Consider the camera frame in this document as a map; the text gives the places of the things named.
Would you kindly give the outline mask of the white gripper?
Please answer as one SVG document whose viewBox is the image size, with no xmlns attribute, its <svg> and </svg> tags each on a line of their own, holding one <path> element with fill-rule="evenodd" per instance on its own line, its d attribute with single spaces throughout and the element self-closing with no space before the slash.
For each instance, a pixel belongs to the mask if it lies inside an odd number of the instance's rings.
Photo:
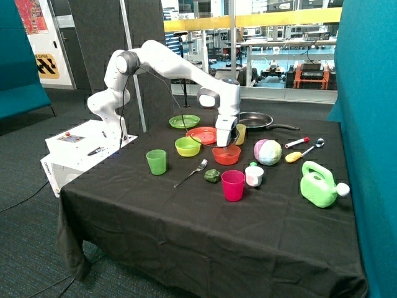
<svg viewBox="0 0 397 298">
<path fill-rule="evenodd" d="M 216 144 L 218 147 L 224 147 L 226 153 L 229 152 L 229 145 L 234 144 L 239 137 L 237 124 L 236 116 L 218 115 L 216 119 Z"/>
</svg>

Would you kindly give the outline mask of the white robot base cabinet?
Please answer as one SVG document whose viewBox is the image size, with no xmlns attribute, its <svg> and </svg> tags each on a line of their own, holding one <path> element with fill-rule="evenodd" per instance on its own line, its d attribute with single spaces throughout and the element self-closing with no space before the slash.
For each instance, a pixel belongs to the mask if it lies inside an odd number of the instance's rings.
<svg viewBox="0 0 397 298">
<path fill-rule="evenodd" d="M 128 134 L 119 142 L 119 135 L 103 121 L 88 120 L 46 139 L 49 154 L 41 164 L 54 195 L 59 197 L 63 186 L 136 138 Z"/>
</svg>

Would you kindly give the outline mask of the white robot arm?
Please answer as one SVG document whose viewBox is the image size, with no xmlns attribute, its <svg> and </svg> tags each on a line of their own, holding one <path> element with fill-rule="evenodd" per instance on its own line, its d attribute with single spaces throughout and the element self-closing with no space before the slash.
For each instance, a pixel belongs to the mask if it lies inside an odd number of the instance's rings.
<svg viewBox="0 0 397 298">
<path fill-rule="evenodd" d="M 188 79 L 201 85 L 197 93 L 200 105 L 218 110 L 215 122 L 217 146 L 227 147 L 235 143 L 239 136 L 236 128 L 240 113 L 239 82 L 233 78 L 216 79 L 155 40 L 144 42 L 140 48 L 114 51 L 104 77 L 107 88 L 87 100 L 90 111 L 105 123 L 107 135 L 113 133 L 119 139 L 127 134 L 116 109 L 130 100 L 130 94 L 125 90 L 129 76 L 146 66 L 164 78 Z"/>
</svg>

